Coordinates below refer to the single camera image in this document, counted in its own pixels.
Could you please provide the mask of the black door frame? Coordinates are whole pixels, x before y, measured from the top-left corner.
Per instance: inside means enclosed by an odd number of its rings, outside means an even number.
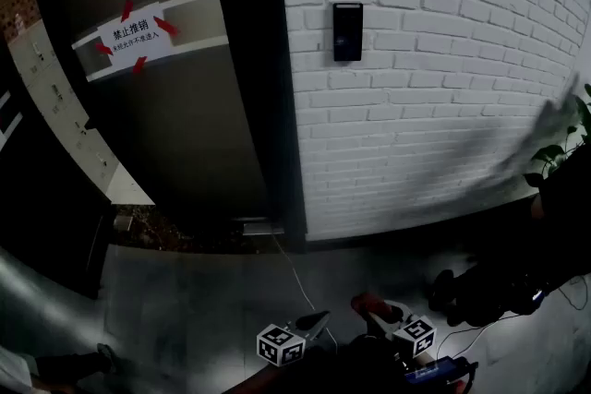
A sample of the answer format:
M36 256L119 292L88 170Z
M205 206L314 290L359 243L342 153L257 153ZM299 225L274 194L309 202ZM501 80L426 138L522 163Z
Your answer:
M302 252L307 220L285 1L220 1L271 219L287 247Z

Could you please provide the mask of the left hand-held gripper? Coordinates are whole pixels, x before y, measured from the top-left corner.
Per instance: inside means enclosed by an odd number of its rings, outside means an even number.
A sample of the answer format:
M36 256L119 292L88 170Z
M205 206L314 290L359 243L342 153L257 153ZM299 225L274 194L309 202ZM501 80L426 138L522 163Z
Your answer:
M256 338L256 354L277 367L301 361L330 320L330 311L320 311L298 318L280 327L270 324Z

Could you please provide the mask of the blue screen device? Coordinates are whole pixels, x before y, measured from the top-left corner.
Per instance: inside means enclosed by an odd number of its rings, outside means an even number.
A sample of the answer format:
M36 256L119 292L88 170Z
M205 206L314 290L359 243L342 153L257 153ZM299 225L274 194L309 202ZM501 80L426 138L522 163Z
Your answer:
M404 374L405 382L418 388L440 387L450 385L468 376L468 384L474 382L478 362L470 363L465 357L452 358L445 356L430 362L419 369Z

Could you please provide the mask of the black wall access reader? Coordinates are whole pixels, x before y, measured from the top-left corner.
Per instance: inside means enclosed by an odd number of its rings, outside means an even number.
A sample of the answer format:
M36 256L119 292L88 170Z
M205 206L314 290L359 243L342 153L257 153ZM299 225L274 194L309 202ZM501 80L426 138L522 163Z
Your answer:
M332 5L333 60L350 63L361 60L363 44L363 5Z

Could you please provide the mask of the red cloth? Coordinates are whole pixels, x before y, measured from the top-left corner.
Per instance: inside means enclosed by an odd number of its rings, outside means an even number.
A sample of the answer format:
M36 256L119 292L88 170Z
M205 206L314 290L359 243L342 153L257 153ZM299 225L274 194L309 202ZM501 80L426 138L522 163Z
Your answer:
M387 304L383 299L371 293L361 293L351 300L352 308L367 322L377 316L386 323L393 324L403 319L403 312Z

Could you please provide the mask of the black panel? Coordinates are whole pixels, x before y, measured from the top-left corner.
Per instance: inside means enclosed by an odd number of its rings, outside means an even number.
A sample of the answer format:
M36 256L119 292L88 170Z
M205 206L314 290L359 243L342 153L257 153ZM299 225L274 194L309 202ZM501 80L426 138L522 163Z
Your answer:
M115 208L34 105L0 38L0 248L48 279L98 296Z

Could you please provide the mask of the white paper notice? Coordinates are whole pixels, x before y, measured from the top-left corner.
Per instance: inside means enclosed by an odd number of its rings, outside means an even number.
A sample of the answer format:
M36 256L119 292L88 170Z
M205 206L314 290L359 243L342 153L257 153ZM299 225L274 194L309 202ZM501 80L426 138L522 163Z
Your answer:
M125 21L116 18L97 28L102 44L112 52L108 57L113 67L127 68L140 57L150 61L172 53L171 37L157 25L156 18L163 19L160 3L131 11Z

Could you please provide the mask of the metal floor door plate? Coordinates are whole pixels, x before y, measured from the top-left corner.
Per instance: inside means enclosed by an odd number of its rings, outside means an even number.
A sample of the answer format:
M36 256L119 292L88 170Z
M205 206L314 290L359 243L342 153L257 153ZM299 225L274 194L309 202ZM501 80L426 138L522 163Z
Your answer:
M281 224L272 221L247 221L243 226L243 235L248 237L283 235Z

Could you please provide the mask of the dark glass door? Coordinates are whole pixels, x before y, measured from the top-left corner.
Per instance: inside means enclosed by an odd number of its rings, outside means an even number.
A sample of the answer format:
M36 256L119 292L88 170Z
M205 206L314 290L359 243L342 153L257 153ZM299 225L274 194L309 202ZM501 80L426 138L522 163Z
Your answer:
M39 0L60 65L89 118L152 201L177 219L268 215L220 0L160 3L171 54L116 69L96 43L126 0Z

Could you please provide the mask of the green potted plant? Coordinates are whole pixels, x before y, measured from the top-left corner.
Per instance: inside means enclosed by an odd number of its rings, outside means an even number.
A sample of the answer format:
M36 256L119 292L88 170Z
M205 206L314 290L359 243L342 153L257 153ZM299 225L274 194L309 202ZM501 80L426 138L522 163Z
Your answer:
M585 83L584 90L585 100L576 94L571 99L575 111L575 124L567 126L564 143L547 145L532 156L532 161L541 161L543 166L539 173L524 174L524 179L530 187L539 189L577 150L591 145L591 84Z

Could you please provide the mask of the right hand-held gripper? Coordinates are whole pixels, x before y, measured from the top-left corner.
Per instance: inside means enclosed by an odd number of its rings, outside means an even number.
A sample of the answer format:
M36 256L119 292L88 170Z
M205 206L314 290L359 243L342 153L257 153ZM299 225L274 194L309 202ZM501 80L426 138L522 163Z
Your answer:
M391 309L386 318L375 312L369 316L391 342L400 358L417 358L432 347L437 329L426 316L416 315L406 304L386 300Z

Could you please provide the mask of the person's dark clothing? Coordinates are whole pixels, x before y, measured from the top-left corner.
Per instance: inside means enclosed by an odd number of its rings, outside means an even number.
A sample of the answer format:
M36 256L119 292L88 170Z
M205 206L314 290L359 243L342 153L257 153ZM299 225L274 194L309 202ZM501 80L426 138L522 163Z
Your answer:
M283 367L268 365L222 394L407 394L393 344L362 335L337 353L320 347Z

